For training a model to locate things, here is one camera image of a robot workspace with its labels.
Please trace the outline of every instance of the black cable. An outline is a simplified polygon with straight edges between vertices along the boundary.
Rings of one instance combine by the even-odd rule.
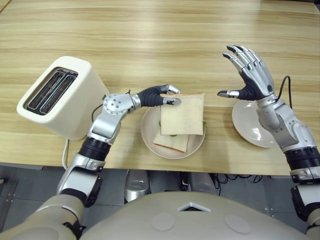
[[[255,177],[254,177],[253,180],[250,180],[250,178],[248,178],[248,181],[249,181],[250,183],[257,184],[257,183],[259,183],[259,182],[262,180],[263,177],[264,177],[264,176],[262,176],[262,175],[255,175]]]
[[[248,179],[250,178],[252,175],[248,175],[248,176],[241,176],[240,174],[238,175],[239,178],[241,179]]]
[[[91,113],[91,121],[94,122],[94,114],[95,112],[98,110],[98,108],[102,107],[102,104],[100,104],[99,106],[97,106]]]
[[[220,179],[219,179],[219,175],[217,174],[217,176],[216,176],[216,178],[217,178],[217,180],[220,182],[220,184],[226,184],[226,183],[228,183],[228,176],[227,176],[227,174],[224,174],[224,176],[225,176],[225,179],[224,179],[224,181],[221,181]]]
[[[237,174],[233,174],[233,176],[235,176],[234,178],[231,178],[228,176],[228,174],[226,174],[226,177],[229,179],[229,180],[236,180],[238,178],[238,175]]]
[[[279,91],[279,94],[278,94],[278,98],[276,100],[278,101],[280,99],[282,91],[284,89],[284,85],[285,85],[287,79],[288,79],[289,103],[290,103],[290,108],[292,109],[291,78],[290,78],[289,75],[285,76],[284,79],[282,80],[280,91]]]

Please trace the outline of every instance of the black rubber segment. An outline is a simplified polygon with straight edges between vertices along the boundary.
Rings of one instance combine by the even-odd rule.
[[[316,147],[289,150],[284,154],[291,170],[320,166],[320,154]]]
[[[110,148],[111,145],[106,142],[87,137],[82,144],[79,154],[90,159],[104,161]]]

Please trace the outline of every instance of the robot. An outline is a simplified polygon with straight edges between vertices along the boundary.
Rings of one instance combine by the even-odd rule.
[[[200,192],[148,194],[125,204],[85,234],[84,209],[95,203],[102,184],[99,172],[128,114],[142,107],[175,105],[179,93],[171,85],[147,88],[137,94],[110,94],[103,100],[85,141],[61,178],[57,194],[22,224],[0,234],[1,240],[91,239],[320,239],[320,154],[309,128],[275,95],[274,81],[262,59],[252,50],[228,45],[223,53],[245,83],[241,90],[223,90],[220,97],[257,102],[261,125],[286,156],[296,186],[291,189],[297,215],[307,221],[306,235],[284,223],[223,197]]]

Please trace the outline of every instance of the robotic arm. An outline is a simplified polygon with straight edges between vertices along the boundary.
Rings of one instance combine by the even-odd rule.
[[[310,129],[285,102],[275,95],[274,81],[262,61],[252,50],[228,45],[223,53],[244,80],[241,90],[223,90],[218,96],[257,102],[260,124],[274,137],[285,154],[293,182],[291,189],[297,215],[308,222],[307,235],[320,239],[320,154]]]
[[[142,107],[181,103],[178,98],[161,97],[163,93],[176,94],[180,91],[167,84],[150,87],[134,95],[127,92],[106,96],[101,114],[93,122],[80,151],[60,180],[57,194],[75,196],[86,208],[92,206],[102,184],[98,173],[105,165],[105,158],[120,131],[121,121],[127,114]]]
[[[137,94],[110,94],[103,100],[101,114],[93,122],[85,141],[62,176],[57,195],[47,200],[22,224],[0,234],[2,240],[75,240],[85,229],[82,226],[84,208],[92,206],[99,194],[102,178],[99,172],[115,142],[121,121],[127,114],[142,107],[163,104],[178,105],[178,98],[160,94],[177,94],[172,85],[147,88]]]

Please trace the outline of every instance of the metal joint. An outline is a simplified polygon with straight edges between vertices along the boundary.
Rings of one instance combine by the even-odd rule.
[[[320,166],[295,169],[290,172],[295,183],[315,183],[320,181]]]

